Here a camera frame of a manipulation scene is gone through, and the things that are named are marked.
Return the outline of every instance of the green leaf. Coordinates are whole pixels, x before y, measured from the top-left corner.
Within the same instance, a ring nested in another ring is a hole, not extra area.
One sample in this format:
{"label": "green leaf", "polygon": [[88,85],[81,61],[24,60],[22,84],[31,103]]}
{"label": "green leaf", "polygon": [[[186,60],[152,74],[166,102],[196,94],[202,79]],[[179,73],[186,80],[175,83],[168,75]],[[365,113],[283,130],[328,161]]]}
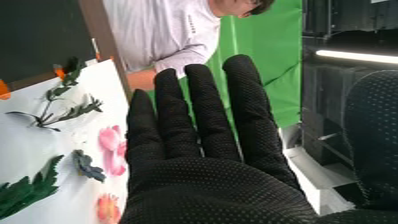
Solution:
{"label": "green leaf", "polygon": [[54,101],[54,90],[47,91],[47,100]]}
{"label": "green leaf", "polygon": [[61,96],[68,92],[70,89],[72,89],[72,87],[61,87],[61,88],[58,88],[54,90],[54,95],[56,96]]}
{"label": "green leaf", "polygon": [[22,116],[33,117],[36,119],[38,125],[43,124],[42,118],[38,116],[35,116],[33,114],[27,114],[27,113],[19,112],[19,111],[8,112],[6,114],[15,114],[15,115],[22,115]]}

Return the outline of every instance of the white board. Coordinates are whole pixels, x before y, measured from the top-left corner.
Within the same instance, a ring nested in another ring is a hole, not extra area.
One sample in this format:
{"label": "white board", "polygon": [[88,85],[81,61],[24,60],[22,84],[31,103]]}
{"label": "white board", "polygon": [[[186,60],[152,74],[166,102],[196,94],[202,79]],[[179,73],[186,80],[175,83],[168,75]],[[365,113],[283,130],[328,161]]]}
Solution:
{"label": "white board", "polygon": [[93,157],[93,165],[104,168],[104,153],[99,144],[100,130],[115,125],[127,132],[129,102],[118,76],[115,62],[93,65],[83,71],[79,86],[63,95],[67,100],[58,101],[51,110],[61,113],[91,94],[104,101],[104,113],[93,112],[79,119],[54,125],[63,132],[31,127],[27,119],[6,115],[10,111],[22,111],[40,115],[45,107],[45,93],[61,79],[40,83],[13,92],[12,99],[0,101],[0,184],[15,183],[26,176],[35,177],[51,158],[67,155],[58,170],[61,186],[59,192],[40,201],[19,214],[6,218],[3,224],[95,224],[97,201],[106,193],[120,197],[120,208],[125,210],[129,172],[122,177],[107,175],[102,184],[95,179],[79,176],[72,152],[83,149]]}

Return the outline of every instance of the pink flower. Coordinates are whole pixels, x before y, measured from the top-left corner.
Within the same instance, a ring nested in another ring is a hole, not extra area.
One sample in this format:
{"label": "pink flower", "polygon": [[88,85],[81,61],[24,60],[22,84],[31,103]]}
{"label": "pink flower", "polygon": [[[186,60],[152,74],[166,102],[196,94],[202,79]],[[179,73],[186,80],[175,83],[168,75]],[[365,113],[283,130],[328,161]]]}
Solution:
{"label": "pink flower", "polygon": [[106,194],[99,199],[99,219],[104,224],[118,224],[122,220],[122,210],[118,207],[118,197]]}
{"label": "pink flower", "polygon": [[106,171],[122,176],[127,172],[127,140],[122,135],[122,128],[115,126],[100,131],[100,146],[104,150]]}

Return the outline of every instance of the black glove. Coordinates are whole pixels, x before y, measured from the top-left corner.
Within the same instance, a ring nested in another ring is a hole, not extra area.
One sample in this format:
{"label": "black glove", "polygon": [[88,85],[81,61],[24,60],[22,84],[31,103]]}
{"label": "black glove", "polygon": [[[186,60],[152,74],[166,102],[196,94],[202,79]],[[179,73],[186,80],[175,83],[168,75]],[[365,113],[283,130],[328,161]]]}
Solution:
{"label": "black glove", "polygon": [[239,144],[205,65],[186,68],[198,127],[173,69],[155,80],[159,116],[147,92],[136,92],[122,224],[365,223],[340,222],[342,216],[319,219],[282,152],[271,102],[250,57],[235,56],[225,70]]}

